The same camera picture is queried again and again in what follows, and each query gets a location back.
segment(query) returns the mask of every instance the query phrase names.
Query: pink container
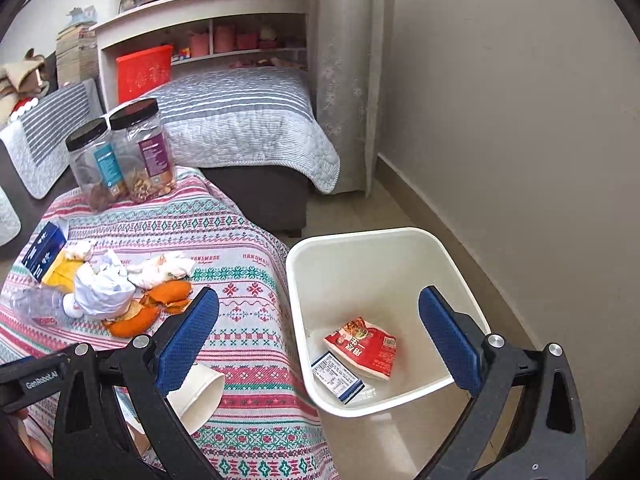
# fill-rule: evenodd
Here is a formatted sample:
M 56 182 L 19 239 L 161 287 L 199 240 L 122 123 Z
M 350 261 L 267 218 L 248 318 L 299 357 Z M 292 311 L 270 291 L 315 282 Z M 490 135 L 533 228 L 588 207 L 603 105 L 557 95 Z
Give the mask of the pink container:
M 216 27 L 216 33 L 213 37 L 213 51 L 216 54 L 222 52 L 232 52 L 236 48 L 236 31 L 228 25 L 219 25 Z
M 191 37 L 191 57 L 203 57 L 209 55 L 209 35 L 194 34 Z
M 258 48 L 258 33 L 238 34 L 236 42 L 238 43 L 238 50 L 253 50 Z

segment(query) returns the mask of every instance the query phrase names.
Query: plastic bag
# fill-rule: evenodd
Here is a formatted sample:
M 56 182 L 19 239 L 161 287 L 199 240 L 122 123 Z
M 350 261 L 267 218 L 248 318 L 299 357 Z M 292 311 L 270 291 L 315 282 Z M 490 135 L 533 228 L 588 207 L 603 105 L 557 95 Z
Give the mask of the plastic bag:
M 74 279 L 74 297 L 89 316 L 114 319 L 127 311 L 136 287 L 112 250 L 102 256 L 99 266 L 96 273 L 90 264 L 82 264 Z
M 388 379 L 396 358 L 396 338 L 361 317 L 324 338 L 347 364 L 371 377 Z

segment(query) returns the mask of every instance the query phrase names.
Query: blue box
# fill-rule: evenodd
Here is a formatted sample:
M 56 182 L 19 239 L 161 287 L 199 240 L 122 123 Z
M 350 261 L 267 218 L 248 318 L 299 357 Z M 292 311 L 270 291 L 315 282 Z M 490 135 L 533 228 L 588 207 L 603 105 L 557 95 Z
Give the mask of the blue box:
M 39 282 L 65 244 L 66 238 L 60 227 L 52 222 L 47 222 L 36 241 L 29 247 L 22 259 L 22 264 Z

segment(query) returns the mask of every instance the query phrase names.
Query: paper cup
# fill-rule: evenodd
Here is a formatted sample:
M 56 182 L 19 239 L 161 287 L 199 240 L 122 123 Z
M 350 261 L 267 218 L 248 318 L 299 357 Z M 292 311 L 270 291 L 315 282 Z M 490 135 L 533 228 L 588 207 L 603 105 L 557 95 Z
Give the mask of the paper cup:
M 190 435 L 198 431 L 211 418 L 222 399 L 225 376 L 201 364 L 191 366 L 179 390 L 166 396 L 184 429 Z M 125 420 L 140 454 L 149 447 L 149 440 L 137 419 Z

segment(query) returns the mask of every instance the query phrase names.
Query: jar label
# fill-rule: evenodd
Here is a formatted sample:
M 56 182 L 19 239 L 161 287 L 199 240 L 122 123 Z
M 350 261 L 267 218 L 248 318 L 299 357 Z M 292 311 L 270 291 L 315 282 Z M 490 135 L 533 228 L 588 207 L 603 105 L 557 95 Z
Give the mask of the jar label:
M 146 171 L 154 182 L 153 177 L 170 169 L 169 154 L 162 134 L 157 134 L 147 140 L 141 140 L 138 145 L 145 159 Z
M 104 185 L 110 190 L 114 188 L 120 189 L 120 184 L 123 181 L 122 172 L 116 160 L 116 156 L 113 154 L 113 148 L 110 144 L 105 144 L 103 147 L 95 150 L 95 161 L 98 163 L 98 169 L 102 176 Z

